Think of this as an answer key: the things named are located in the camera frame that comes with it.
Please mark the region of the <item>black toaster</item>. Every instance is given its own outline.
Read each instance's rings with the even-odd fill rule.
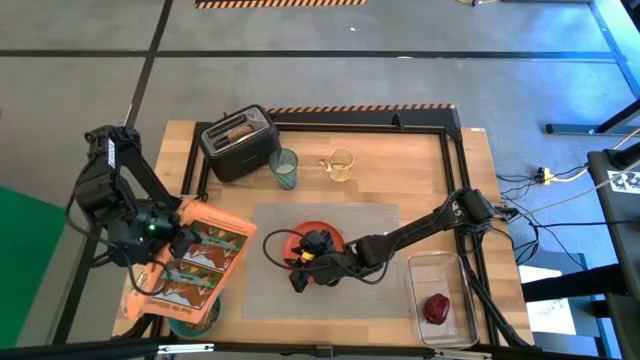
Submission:
[[[202,126],[196,133],[209,166],[221,182],[242,177],[269,162],[280,149],[278,129],[259,105]]]

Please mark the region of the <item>concrete floor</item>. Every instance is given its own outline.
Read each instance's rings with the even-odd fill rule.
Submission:
[[[618,0],[597,4],[640,79],[640,36]],[[147,49],[161,7],[158,0],[4,0],[0,49]],[[472,9],[454,0],[226,11],[196,11],[192,0],[175,0],[161,49],[608,51],[585,5],[498,2]],[[7,169],[0,183],[63,206],[85,161],[82,134],[122,123],[142,63],[0,57],[0,166]],[[619,140],[548,136],[544,124],[600,123],[633,99],[610,61],[158,59],[136,128],[153,164],[170,119],[214,120],[250,103],[449,102],[457,105],[464,126],[487,128],[498,173],[529,174],[538,166],[573,168],[588,151]],[[533,188],[520,203],[535,208],[591,185],[585,176],[570,185]],[[538,218],[587,221],[602,213],[591,195]],[[510,230],[517,243],[532,239],[524,223]],[[604,228],[562,228],[557,234],[570,251],[585,253],[590,266],[615,261]],[[65,293],[80,241],[70,231],[63,234],[19,345],[43,344],[51,336],[55,304]],[[561,251],[545,234],[542,246]],[[70,341],[110,336],[123,278],[124,271],[113,266],[91,272]]]

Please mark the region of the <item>wooden table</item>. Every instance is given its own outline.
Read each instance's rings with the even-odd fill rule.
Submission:
[[[156,163],[156,173],[169,192],[179,195],[189,154],[195,122],[170,121]],[[463,129],[465,154],[472,187],[492,202],[500,201],[493,161],[483,129]],[[250,218],[257,203],[391,203],[399,208],[400,223],[407,224],[430,213],[447,197],[443,159],[438,136],[422,134],[372,134],[331,132],[282,132],[283,147],[293,149],[299,158],[298,185],[283,191],[268,166],[231,184],[209,177],[209,202]],[[350,180],[332,182],[316,162],[336,147],[347,147],[355,155],[356,165]],[[450,144],[452,158],[455,147]],[[200,164],[198,154],[196,164]],[[454,161],[456,186],[459,171]],[[195,189],[198,169],[193,176]],[[496,227],[507,230],[497,221]],[[455,252],[453,232],[448,231],[418,242],[404,250],[408,257],[425,250]],[[485,236],[483,250],[490,289],[509,323],[526,341],[533,343],[522,296],[520,277],[511,243],[503,234]],[[280,344],[336,344],[377,346],[420,346],[412,334],[408,319],[270,319],[243,318],[246,264],[240,263],[223,290],[222,318],[207,340],[217,342],[254,342]],[[131,289],[128,279],[124,293]],[[475,302],[481,342],[488,343],[482,305]],[[119,312],[113,334],[128,330],[132,321]]]

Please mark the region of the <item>red apple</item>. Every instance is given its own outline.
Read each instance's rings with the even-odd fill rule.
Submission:
[[[429,297],[427,301],[424,302],[422,313],[428,323],[442,325],[445,320],[447,320],[450,307],[451,300],[449,300],[448,297],[437,293]]]

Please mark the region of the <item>orange plate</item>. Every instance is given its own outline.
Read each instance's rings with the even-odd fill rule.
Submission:
[[[293,229],[301,234],[306,234],[309,231],[313,230],[328,230],[331,234],[331,238],[333,239],[333,243],[336,247],[337,251],[344,251],[344,239],[342,238],[342,234],[336,230],[333,226],[322,222],[322,221],[307,221],[304,222]],[[296,234],[289,234],[287,239],[284,241],[284,245],[282,245],[282,258],[283,259],[297,259],[300,255],[295,254],[291,249],[300,246],[300,236]],[[309,279],[309,284],[314,284],[313,279]]]

